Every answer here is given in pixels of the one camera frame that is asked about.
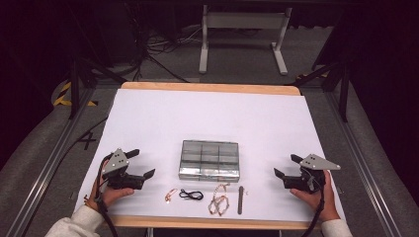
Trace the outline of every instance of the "transparent container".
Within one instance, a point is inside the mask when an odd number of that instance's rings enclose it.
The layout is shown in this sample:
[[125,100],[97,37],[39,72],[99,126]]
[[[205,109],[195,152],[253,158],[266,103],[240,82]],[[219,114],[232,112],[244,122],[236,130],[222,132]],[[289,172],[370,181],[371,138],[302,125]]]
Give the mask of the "transparent container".
[[238,144],[184,140],[179,179],[237,183],[240,179]]

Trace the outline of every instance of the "gray carpet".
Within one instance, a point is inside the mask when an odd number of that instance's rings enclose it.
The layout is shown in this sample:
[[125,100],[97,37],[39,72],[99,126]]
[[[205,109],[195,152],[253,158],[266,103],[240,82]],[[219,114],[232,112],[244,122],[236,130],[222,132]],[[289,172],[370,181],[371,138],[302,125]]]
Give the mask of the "gray carpet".
[[[277,32],[261,31],[253,37],[232,31],[212,32],[209,37],[208,73],[198,72],[201,45],[197,41],[185,44],[173,52],[155,55],[163,65],[184,78],[202,83],[265,84],[290,83],[295,76],[310,72],[310,67],[330,34],[331,29],[290,29],[283,44],[283,56],[289,70],[281,76],[270,42]],[[141,80],[178,81],[150,61],[141,66]],[[70,143],[89,127],[103,119],[109,111],[117,85],[101,82],[92,101],[97,107],[87,107],[71,134]],[[343,191],[340,195],[348,224],[354,236],[385,236],[384,228],[364,183],[355,166],[351,148],[333,116],[325,94],[316,88],[301,88],[317,129],[325,155],[343,169],[333,172],[336,185]],[[0,172],[0,236],[5,236],[18,214],[32,184],[38,177],[59,138],[69,116],[69,107],[57,106],[37,126],[16,150],[5,168]],[[377,184],[382,191],[388,209],[393,215],[402,236],[417,236],[419,232],[418,206],[392,170],[374,130],[351,88],[348,104],[349,126],[366,157]],[[93,159],[101,138],[104,123],[94,128],[93,139],[85,150],[85,143],[77,143],[66,155],[39,206],[28,229],[27,236],[44,236],[48,228],[59,218],[70,216],[76,194]],[[99,230],[102,236],[111,236],[106,226]],[[142,236],[143,229],[118,228],[120,236]],[[283,236],[300,236],[301,231],[283,231]],[[321,236],[314,231],[312,236]]]

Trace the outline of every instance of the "black curtain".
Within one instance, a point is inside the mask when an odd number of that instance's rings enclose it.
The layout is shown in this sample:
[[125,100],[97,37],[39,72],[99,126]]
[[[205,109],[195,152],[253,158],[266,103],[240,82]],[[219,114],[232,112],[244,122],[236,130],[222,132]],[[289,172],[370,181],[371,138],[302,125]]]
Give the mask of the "black curtain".
[[351,81],[394,170],[419,203],[419,4],[373,1]]
[[3,1],[0,8],[0,168],[52,111],[51,94],[68,71],[53,1]]

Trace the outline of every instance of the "human hand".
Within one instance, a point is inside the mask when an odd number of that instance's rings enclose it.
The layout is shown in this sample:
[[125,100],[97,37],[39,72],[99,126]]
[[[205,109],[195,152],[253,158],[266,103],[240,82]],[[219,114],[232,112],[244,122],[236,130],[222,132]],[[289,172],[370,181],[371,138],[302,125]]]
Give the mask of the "human hand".
[[[330,173],[328,171],[323,171],[326,184],[324,185],[324,208],[320,213],[320,220],[327,221],[327,220],[333,220],[333,219],[340,219],[340,216],[338,214],[338,211],[336,210],[335,205],[335,195],[332,190],[332,182],[330,178]],[[305,201],[313,211],[315,211],[320,204],[321,199],[321,193],[320,191],[317,191],[314,194],[309,194],[304,191],[296,190],[296,189],[290,189],[290,192],[296,196],[297,198],[300,198],[301,200]]]
[[[100,177],[100,183],[102,184],[104,181],[102,179],[102,175]],[[92,187],[92,192],[90,193],[89,198],[86,200],[86,204],[88,206],[90,206],[92,209],[99,211],[98,208],[98,204],[95,202],[95,195],[96,195],[96,187],[97,187],[97,180],[95,180],[93,187]],[[125,188],[125,189],[120,189],[120,190],[114,190],[110,187],[106,187],[105,191],[102,193],[102,200],[106,206],[106,208],[110,207],[117,199],[119,198],[123,198],[126,196],[130,196],[134,193],[133,189],[130,188]]]

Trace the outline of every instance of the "person's arm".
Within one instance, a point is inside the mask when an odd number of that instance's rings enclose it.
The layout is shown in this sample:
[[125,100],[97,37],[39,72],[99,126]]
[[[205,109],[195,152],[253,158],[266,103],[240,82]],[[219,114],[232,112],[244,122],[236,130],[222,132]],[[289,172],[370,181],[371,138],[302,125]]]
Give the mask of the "person's arm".
[[[102,194],[102,198],[106,207],[111,206],[117,199],[130,196],[133,194],[133,189],[114,190],[106,187]],[[95,233],[99,225],[104,221],[102,215],[98,212],[98,205],[95,203],[96,195],[96,181],[93,184],[92,193],[90,197],[85,200],[85,204],[80,206],[71,216],[65,217],[55,222],[49,229],[46,237],[66,237],[66,236],[86,236],[97,237]]]
[[55,222],[46,237],[98,237],[99,235],[95,231],[103,221],[104,218],[98,211],[87,205],[82,205],[71,218],[65,217]]
[[[325,237],[350,237],[352,236],[348,224],[341,219],[336,209],[335,195],[332,189],[330,174],[324,171],[326,184],[324,185],[324,208],[320,213],[319,219],[323,221],[321,229]],[[304,191],[291,189],[290,192],[305,201],[313,211],[315,211],[320,203],[320,192],[309,194]]]

